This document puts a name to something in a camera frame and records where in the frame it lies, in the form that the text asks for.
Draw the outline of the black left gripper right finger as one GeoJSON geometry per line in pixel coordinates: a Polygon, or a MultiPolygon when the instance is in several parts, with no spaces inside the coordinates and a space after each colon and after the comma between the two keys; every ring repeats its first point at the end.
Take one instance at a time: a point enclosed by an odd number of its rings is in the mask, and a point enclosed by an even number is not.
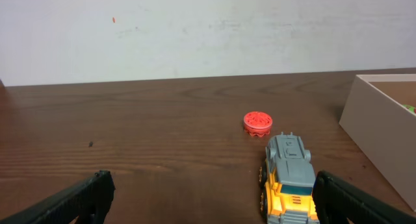
{"type": "Polygon", "coordinates": [[[312,197],[322,224],[415,224],[413,216],[324,170],[317,174],[312,197]]]}

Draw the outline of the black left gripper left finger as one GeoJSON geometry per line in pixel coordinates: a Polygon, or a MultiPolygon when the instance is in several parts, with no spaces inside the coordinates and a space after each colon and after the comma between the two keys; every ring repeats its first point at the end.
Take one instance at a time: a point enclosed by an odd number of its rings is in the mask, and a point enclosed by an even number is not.
{"type": "Polygon", "coordinates": [[[110,171],[101,170],[43,201],[1,220],[1,224],[103,224],[111,209],[115,185],[110,171]]]}

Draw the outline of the yellow grey toy truck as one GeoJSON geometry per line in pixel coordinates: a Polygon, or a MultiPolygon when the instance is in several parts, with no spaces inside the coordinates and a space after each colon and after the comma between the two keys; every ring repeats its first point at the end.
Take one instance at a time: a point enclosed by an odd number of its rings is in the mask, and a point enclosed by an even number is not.
{"type": "Polygon", "coordinates": [[[259,168],[260,213],[266,223],[318,223],[312,198],[315,172],[301,137],[275,135],[259,168]]]}

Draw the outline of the orange round toy disc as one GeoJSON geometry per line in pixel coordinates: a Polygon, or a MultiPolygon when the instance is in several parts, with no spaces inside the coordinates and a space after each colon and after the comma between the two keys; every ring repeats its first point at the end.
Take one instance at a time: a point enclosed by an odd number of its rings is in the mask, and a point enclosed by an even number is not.
{"type": "Polygon", "coordinates": [[[272,118],[264,112],[253,111],[243,117],[244,130],[250,136],[263,137],[270,134],[272,124],[272,118]]]}

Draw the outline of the green numbered ball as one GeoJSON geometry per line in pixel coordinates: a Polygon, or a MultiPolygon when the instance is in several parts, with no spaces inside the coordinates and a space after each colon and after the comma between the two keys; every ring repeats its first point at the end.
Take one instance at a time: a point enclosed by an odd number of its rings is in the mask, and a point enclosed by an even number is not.
{"type": "Polygon", "coordinates": [[[406,108],[407,110],[409,110],[411,113],[416,114],[416,108],[414,106],[403,105],[403,107],[406,108]]]}

